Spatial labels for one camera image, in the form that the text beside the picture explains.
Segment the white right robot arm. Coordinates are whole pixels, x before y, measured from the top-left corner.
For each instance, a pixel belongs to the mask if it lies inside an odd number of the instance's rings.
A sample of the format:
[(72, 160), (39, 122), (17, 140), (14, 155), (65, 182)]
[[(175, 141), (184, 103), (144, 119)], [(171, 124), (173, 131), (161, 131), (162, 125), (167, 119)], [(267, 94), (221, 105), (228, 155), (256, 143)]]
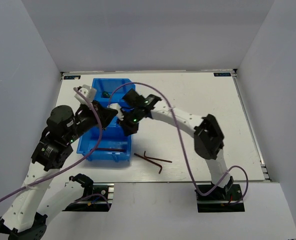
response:
[(224, 134), (215, 116), (194, 115), (171, 106), (165, 97), (153, 94), (143, 97), (134, 89), (122, 99), (131, 108), (130, 111), (118, 111), (118, 124), (125, 136), (136, 134), (139, 122), (144, 118), (167, 123), (176, 127), (179, 133), (187, 133), (193, 138), (196, 154), (206, 161), (214, 195), (221, 200), (231, 195), (234, 180), (224, 159)]

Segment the green stubby screwdriver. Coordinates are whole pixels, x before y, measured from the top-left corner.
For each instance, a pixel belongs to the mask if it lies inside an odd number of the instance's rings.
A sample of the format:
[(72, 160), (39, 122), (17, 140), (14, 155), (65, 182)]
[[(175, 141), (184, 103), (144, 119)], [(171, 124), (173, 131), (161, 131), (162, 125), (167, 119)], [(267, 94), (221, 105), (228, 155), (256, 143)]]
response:
[(102, 97), (102, 98), (109, 99), (109, 98), (111, 97), (111, 95), (110, 95), (109, 92), (107, 92), (107, 91), (103, 91), (103, 92), (101, 93), (101, 97)]

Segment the thick brown hex key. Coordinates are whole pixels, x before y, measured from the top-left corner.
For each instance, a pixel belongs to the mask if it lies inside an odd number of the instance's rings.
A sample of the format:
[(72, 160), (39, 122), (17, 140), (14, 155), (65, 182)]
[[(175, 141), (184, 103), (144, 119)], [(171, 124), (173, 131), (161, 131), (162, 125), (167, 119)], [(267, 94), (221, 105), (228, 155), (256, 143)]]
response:
[(107, 151), (107, 152), (126, 152), (125, 149), (122, 148), (103, 148), (103, 147), (98, 147), (96, 150), (98, 151)]

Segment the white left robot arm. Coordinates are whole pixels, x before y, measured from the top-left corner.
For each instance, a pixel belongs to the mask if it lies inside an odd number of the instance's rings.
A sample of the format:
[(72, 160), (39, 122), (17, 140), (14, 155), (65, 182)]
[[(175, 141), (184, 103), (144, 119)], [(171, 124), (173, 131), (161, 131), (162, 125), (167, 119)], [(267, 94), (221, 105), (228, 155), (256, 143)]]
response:
[(81, 173), (69, 180), (67, 186), (44, 204), (41, 201), (51, 179), (29, 186), (58, 173), (73, 152), (73, 142), (93, 127), (107, 127), (118, 114), (116, 109), (103, 107), (95, 100), (92, 105), (97, 115), (84, 104), (79, 106), (77, 112), (67, 105), (57, 106), (51, 111), (47, 126), (31, 156), (23, 182), (26, 189), (19, 192), (6, 213), (0, 217), (0, 233), (8, 235), (10, 240), (40, 240), (50, 222), (70, 203), (93, 196), (94, 182)]

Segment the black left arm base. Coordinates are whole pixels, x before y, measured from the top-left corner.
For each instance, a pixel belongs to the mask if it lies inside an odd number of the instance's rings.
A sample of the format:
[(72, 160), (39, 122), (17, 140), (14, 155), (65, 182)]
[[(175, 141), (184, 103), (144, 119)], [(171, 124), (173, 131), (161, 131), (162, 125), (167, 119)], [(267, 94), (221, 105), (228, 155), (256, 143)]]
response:
[(113, 203), (114, 187), (113, 183), (94, 183), (63, 212), (108, 212)]

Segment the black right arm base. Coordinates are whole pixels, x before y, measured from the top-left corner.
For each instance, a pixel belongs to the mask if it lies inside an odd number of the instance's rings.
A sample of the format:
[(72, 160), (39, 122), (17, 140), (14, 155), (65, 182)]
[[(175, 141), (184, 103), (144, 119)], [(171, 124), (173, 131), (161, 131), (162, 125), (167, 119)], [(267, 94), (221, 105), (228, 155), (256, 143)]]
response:
[(217, 195), (215, 192), (201, 196), (196, 190), (195, 192), (198, 213), (245, 212), (244, 202), (240, 200), (242, 189), (239, 184), (233, 184), (226, 196)]

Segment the thin brown hex key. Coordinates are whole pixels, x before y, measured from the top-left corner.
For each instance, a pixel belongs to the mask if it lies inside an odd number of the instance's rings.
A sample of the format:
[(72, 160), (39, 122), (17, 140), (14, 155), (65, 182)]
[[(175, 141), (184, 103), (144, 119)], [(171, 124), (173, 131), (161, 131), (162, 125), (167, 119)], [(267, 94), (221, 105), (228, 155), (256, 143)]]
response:
[(160, 161), (160, 162), (165, 162), (165, 163), (173, 163), (171, 160), (148, 156), (146, 151), (144, 151), (143, 156), (149, 160), (155, 160), (155, 161)]

